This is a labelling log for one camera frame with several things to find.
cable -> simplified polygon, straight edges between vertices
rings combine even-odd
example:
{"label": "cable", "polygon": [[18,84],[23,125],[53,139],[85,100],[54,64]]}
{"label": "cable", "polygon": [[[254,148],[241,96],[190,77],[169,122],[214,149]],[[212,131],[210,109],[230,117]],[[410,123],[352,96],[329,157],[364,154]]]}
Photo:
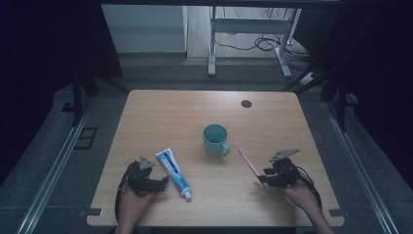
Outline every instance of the cable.
{"label": "cable", "polygon": [[268,19],[270,19],[271,16],[273,15],[273,11],[274,11],[274,8],[271,9],[271,13],[270,13],[270,15],[268,16]]}
{"label": "cable", "polygon": [[288,8],[285,8],[284,17],[282,18],[283,20],[285,20],[285,16],[286,16],[287,11],[288,11]]}
{"label": "cable", "polygon": [[300,168],[300,167],[297,167],[297,166],[296,166],[296,168],[299,169],[299,170],[301,170],[301,171],[303,171],[304,174],[309,178],[310,183],[311,183],[312,185],[314,185],[313,180],[310,178],[309,174],[308,174],[303,168]]}
{"label": "cable", "polygon": [[307,55],[308,53],[304,53],[304,52],[294,52],[294,51],[290,51],[290,50],[287,49],[287,48],[285,48],[285,52],[287,53],[287,55],[288,55],[289,57],[292,57],[292,58],[301,59],[301,60],[305,60],[305,61],[310,60],[310,57],[302,56],[302,55]]}
{"label": "cable", "polygon": [[[250,47],[250,48],[239,48],[239,47],[235,47],[235,46],[231,46],[231,45],[221,44],[221,43],[217,42],[216,39],[215,39],[215,43],[218,44],[219,46],[229,47],[229,48],[233,48],[233,49],[241,50],[241,51],[249,51],[249,50],[252,50],[254,48],[258,48],[261,51],[273,51],[277,47],[277,45],[275,46],[275,45],[271,44],[270,42],[274,42],[276,44],[279,44],[276,40],[274,40],[272,38],[269,38],[269,37],[265,37],[264,34],[261,34],[261,37],[255,39],[255,41],[254,41],[255,45],[253,47]],[[267,45],[270,45],[270,48],[268,48],[268,49],[263,48],[261,46],[262,43],[267,43]]]}
{"label": "cable", "polygon": [[302,177],[301,175],[297,176],[298,179],[300,179],[301,181],[303,181],[307,187],[310,189],[310,191],[313,193],[313,195],[316,197],[317,203],[319,204],[319,208],[322,210],[322,201],[321,201],[321,197],[319,195],[319,192],[316,190],[316,188],[314,187],[313,182],[310,180],[308,181],[306,178]]}
{"label": "cable", "polygon": [[302,69],[297,68],[295,65],[292,64],[293,62],[306,62],[306,61],[303,61],[303,60],[290,60],[288,62],[288,66],[291,67],[291,69],[294,69],[294,70],[297,70],[297,71],[305,71],[306,70],[305,68],[302,68]]}
{"label": "cable", "polygon": [[319,143],[319,144],[316,144],[316,147],[320,147],[320,146],[324,145],[325,144],[325,135],[324,135],[324,133],[319,128],[317,128],[316,126],[314,126],[312,124],[309,124],[309,127],[316,129],[322,136],[322,142]]}
{"label": "cable", "polygon": [[237,7],[234,7],[235,14],[237,14],[238,18],[240,18],[240,14],[237,12]]}

robotic hand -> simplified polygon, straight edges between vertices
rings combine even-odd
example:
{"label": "robotic hand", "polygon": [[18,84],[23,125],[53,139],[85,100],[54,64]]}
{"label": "robotic hand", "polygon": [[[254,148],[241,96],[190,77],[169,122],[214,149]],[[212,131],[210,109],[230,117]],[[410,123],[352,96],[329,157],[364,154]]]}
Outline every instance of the robotic hand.
{"label": "robotic hand", "polygon": [[159,192],[165,191],[169,176],[162,178],[161,180],[150,179],[149,175],[152,172],[154,163],[140,156],[139,162],[134,161],[131,163],[122,177],[122,180],[118,187],[118,193],[116,195],[115,202],[115,216],[119,221],[119,205],[121,202],[121,192],[124,184],[127,182],[136,196],[142,195],[146,192]]}
{"label": "robotic hand", "polygon": [[273,163],[273,167],[264,169],[265,175],[260,175],[253,167],[253,165],[249,162],[249,160],[247,160],[246,156],[244,155],[244,150],[242,148],[239,149],[240,154],[248,162],[249,167],[252,169],[261,183],[267,183],[269,186],[273,187],[289,187],[292,186],[298,179],[300,179],[314,194],[319,204],[319,208],[322,209],[321,197],[314,187],[313,183],[302,177],[300,172],[298,171],[298,169],[301,168],[296,167],[288,158],[288,156],[297,153],[298,151],[300,150],[290,149],[277,152],[273,157],[270,158],[270,162]]}

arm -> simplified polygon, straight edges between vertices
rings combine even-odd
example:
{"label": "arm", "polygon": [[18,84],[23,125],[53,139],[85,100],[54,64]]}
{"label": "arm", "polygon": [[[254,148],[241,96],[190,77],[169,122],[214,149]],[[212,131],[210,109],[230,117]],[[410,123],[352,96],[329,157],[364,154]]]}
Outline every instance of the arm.
{"label": "arm", "polygon": [[119,223],[116,234],[132,234],[139,218],[143,215],[148,205],[154,199],[155,193],[145,196],[136,196],[130,186],[125,183],[122,188],[121,203],[119,207]]}
{"label": "arm", "polygon": [[334,231],[325,219],[317,200],[310,189],[301,180],[288,188],[279,188],[292,204],[301,208],[309,217],[318,234],[333,234]]}

teal mug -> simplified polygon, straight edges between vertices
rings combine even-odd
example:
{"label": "teal mug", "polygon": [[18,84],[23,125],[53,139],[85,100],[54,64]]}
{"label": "teal mug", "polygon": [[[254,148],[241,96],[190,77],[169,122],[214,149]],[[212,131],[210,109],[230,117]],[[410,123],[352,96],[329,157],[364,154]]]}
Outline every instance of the teal mug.
{"label": "teal mug", "polygon": [[224,157],[231,152],[227,143],[227,130],[218,124],[211,124],[204,129],[204,148],[212,157]]}

wooden table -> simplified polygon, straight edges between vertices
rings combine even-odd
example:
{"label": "wooden table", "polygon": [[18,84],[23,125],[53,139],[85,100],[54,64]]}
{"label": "wooden table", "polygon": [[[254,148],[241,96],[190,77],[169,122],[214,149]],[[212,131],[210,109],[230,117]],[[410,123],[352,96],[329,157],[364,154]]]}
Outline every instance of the wooden table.
{"label": "wooden table", "polygon": [[[243,100],[252,106],[242,107]],[[229,133],[232,151],[222,159],[204,152],[203,129],[211,123]],[[299,148],[290,159],[316,181],[328,222],[344,223],[342,216],[330,215],[340,208],[295,94],[132,91],[91,205],[102,213],[88,216],[88,224],[117,225],[116,191],[127,166],[145,156],[156,164],[150,177],[161,179],[167,172],[155,154],[171,148],[192,187],[192,201],[181,198],[169,181],[138,225],[311,226],[300,209],[263,188],[238,153],[240,147],[259,171],[271,167],[269,159],[277,151]]]}

